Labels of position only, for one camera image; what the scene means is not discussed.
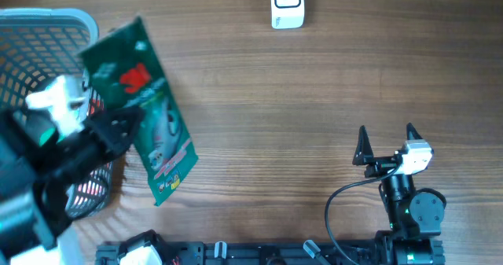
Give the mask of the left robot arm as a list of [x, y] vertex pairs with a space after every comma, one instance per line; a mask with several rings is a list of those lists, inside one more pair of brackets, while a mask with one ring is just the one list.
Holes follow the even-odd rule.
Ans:
[[20, 121], [23, 109], [1, 111], [1, 262], [42, 246], [57, 246], [73, 222], [66, 212], [67, 189], [98, 167], [121, 157], [145, 116], [131, 106], [99, 111], [83, 129], [59, 138], [54, 131], [39, 144]]

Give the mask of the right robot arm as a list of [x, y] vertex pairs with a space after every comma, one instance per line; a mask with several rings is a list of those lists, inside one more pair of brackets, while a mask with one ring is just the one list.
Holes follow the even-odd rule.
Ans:
[[391, 156], [375, 156], [366, 128], [359, 128], [353, 165], [365, 166], [364, 176], [380, 182], [379, 192], [390, 223], [376, 233], [378, 264], [444, 264], [441, 223], [446, 198], [431, 189], [417, 189], [413, 176], [428, 169], [434, 149], [408, 123], [406, 140]]

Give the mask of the green 3M gloves package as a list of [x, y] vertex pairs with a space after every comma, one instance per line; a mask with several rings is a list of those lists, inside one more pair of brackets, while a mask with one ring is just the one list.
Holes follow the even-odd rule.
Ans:
[[196, 165], [198, 156], [141, 17], [79, 53], [90, 86], [107, 110], [136, 106], [144, 116], [134, 148], [160, 206]]

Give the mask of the red chili sauce bottle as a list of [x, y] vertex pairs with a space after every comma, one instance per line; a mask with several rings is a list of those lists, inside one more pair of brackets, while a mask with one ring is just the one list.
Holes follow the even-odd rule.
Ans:
[[[86, 106], [86, 113], [80, 113], [79, 116], [85, 119], [95, 112], [101, 111], [103, 108], [104, 103], [101, 98], [94, 95], [90, 98], [89, 104]], [[73, 198], [73, 206], [78, 208], [91, 206], [96, 204], [99, 199], [108, 196], [106, 184], [110, 183], [111, 166], [111, 164], [101, 165], [93, 170], [87, 179], [74, 188], [75, 197]]]

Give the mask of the white barcode scanner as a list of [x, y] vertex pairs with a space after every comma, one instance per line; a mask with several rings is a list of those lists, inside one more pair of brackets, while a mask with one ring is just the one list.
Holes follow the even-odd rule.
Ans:
[[303, 26], [304, 0], [270, 0], [271, 26], [275, 30], [295, 29]]

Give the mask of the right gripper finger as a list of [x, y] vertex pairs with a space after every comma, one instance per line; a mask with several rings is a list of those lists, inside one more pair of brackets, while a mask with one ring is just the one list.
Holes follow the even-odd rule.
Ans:
[[406, 125], [406, 137], [407, 140], [422, 140], [423, 138], [421, 135], [417, 132], [416, 128], [412, 123], [408, 123]]
[[354, 152], [352, 164], [354, 166], [368, 165], [374, 163], [373, 150], [370, 145], [369, 136], [364, 125], [358, 131], [358, 142]]

